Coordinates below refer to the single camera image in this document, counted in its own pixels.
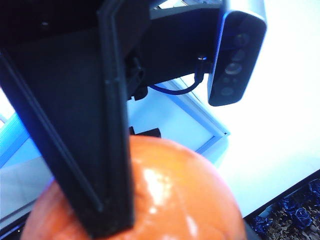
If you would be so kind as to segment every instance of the orange fruit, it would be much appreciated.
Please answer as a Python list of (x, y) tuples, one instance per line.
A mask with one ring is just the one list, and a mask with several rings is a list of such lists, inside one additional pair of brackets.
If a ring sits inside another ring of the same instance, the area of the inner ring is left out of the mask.
[[(99, 240), (245, 240), (238, 205), (215, 167), (170, 140), (131, 136), (134, 227)], [(89, 240), (59, 185), (37, 200), (22, 240)]]

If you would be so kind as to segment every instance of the black plastic mount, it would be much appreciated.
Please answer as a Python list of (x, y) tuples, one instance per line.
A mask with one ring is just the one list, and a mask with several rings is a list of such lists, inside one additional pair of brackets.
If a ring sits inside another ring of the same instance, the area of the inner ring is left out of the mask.
[(149, 136), (149, 137), (156, 137), (161, 138), (161, 132), (159, 128), (154, 128), (148, 131), (135, 133), (135, 129), (133, 126), (129, 127), (130, 135), (139, 135), (139, 136)]
[(214, 59), (219, 4), (154, 3), (12, 0), (0, 10), (0, 85), (92, 237), (134, 224), (127, 99), (194, 73), (198, 56)]

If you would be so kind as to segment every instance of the blue objects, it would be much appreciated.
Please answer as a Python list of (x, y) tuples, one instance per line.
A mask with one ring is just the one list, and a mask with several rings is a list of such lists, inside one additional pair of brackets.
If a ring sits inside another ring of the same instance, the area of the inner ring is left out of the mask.
[(320, 198), (317, 198), (314, 203), (315, 207), (320, 207)]
[(279, 205), (280, 207), (284, 208), (286, 212), (291, 212), (301, 206), (301, 204), (296, 202), (292, 196), (286, 196), (282, 198), (279, 202)]
[(311, 216), (304, 207), (298, 208), (293, 214), (291, 214), (291, 218), (293, 224), (301, 230), (309, 227), (312, 223)]
[(320, 179), (313, 180), (308, 184), (310, 191), (320, 199)]
[(0, 130), (0, 168), (29, 138), (25, 126), (15, 113)]
[(269, 218), (256, 216), (251, 223), (251, 227), (257, 234), (264, 237), (272, 222), (273, 221)]

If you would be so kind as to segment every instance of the black cable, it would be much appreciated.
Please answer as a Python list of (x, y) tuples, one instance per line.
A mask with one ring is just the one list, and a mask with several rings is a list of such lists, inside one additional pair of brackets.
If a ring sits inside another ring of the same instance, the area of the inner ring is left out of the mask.
[(191, 86), (189, 86), (185, 89), (181, 89), (181, 90), (170, 90), (170, 89), (159, 87), (156, 85), (151, 85), (149, 87), (158, 91), (158, 92), (164, 93), (164, 94), (183, 95), (183, 94), (187, 94), (187, 93), (191, 92), (192, 90), (194, 90), (202, 82), (202, 80), (201, 81), (194, 81), (194, 84), (192, 84)]

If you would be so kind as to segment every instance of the white surface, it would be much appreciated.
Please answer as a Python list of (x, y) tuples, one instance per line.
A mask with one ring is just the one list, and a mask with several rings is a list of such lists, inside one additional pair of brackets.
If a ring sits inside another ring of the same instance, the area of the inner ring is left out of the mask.
[(0, 88), (0, 114), (9, 119), (14, 113), (14, 108), (11, 106), (2, 88)]
[(42, 157), (1, 168), (0, 229), (30, 211), (29, 203), (39, 196), (51, 178)]
[[(320, 169), (320, 1), (265, 6), (268, 32), (243, 99), (209, 107), (231, 133), (210, 160), (244, 216)], [(206, 82), (195, 93), (208, 105)]]
[(159, 128), (162, 138), (194, 151), (214, 136), (166, 94), (151, 88), (148, 88), (148, 95), (144, 99), (129, 100), (127, 106), (129, 126), (133, 126), (135, 133)]

